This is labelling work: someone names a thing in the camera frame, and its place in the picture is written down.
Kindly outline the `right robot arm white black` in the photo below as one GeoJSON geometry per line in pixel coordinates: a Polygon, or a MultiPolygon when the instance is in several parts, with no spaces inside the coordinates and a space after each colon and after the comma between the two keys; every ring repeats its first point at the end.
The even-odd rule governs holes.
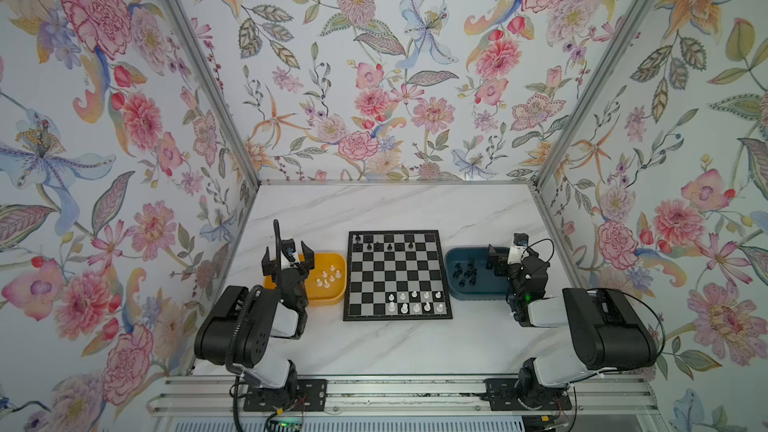
{"type": "Polygon", "coordinates": [[[531,247],[514,245],[502,253],[489,246],[487,254],[487,266],[507,280],[505,301],[520,326],[562,328],[570,336],[569,344],[524,362],[515,384],[519,396],[562,392],[600,373],[650,367],[661,355],[625,292],[564,288],[548,297],[549,263],[531,247]]]}

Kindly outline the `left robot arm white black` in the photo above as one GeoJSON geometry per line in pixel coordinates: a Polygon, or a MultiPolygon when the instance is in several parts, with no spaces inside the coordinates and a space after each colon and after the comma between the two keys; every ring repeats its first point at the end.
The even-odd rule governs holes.
{"type": "Polygon", "coordinates": [[[302,336],[309,305],[306,279],[315,253],[306,244],[297,252],[294,240],[279,239],[277,255],[266,251],[261,265],[275,287],[226,287],[196,334],[194,354],[250,387],[293,395],[295,365],[272,351],[269,341],[302,336]]]}

